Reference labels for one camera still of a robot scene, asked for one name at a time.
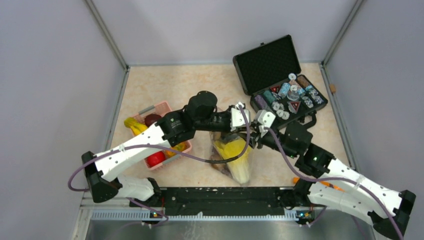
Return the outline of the yellow banana bunch toy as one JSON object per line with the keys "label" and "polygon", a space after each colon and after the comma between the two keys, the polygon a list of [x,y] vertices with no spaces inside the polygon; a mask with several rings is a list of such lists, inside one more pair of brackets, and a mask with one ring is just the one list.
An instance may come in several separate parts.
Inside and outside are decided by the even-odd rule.
{"label": "yellow banana bunch toy", "polygon": [[130,129],[134,136],[138,136],[148,129],[145,124],[138,122],[133,117],[128,117],[127,119],[125,119],[124,126]]}

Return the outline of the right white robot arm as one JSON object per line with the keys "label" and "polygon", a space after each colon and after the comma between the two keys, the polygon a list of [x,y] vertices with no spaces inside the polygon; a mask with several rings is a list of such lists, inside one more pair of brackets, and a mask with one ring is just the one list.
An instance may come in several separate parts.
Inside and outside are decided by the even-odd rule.
{"label": "right white robot arm", "polygon": [[284,133],[257,124],[247,134],[249,143],[279,151],[285,162],[297,158],[295,164],[288,163],[300,177],[293,192],[297,205],[331,207],[361,219],[386,238],[404,238],[416,200],[413,192],[392,190],[360,174],[313,144],[313,135],[301,124],[288,125]]}

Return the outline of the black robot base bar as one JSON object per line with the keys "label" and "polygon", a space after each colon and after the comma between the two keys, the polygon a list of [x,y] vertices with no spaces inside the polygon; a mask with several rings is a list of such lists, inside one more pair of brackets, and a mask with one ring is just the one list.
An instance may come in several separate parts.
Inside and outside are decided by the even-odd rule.
{"label": "black robot base bar", "polygon": [[168,187],[153,202],[168,216],[278,216],[299,206],[286,187]]}

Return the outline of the clear zip top bag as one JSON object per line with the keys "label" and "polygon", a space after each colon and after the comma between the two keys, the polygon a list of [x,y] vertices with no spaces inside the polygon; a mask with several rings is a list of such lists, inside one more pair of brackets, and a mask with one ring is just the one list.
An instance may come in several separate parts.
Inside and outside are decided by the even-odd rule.
{"label": "clear zip top bag", "polygon": [[210,132],[210,164],[215,170],[233,179],[241,186],[251,180],[252,147],[246,147],[246,132]]}

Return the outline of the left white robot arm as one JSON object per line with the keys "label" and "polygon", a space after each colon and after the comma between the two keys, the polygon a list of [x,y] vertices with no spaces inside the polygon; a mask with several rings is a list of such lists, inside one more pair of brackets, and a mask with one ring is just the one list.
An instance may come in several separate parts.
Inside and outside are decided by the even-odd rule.
{"label": "left white robot arm", "polygon": [[129,167],[162,150],[194,138],[196,131],[230,133],[248,130],[251,113],[241,102],[218,111],[209,91],[192,96],[179,110],[170,111],[147,130],[108,151],[82,155],[84,174],[94,203],[115,197],[137,199],[149,207],[160,202],[160,188],[152,178],[124,176]]}

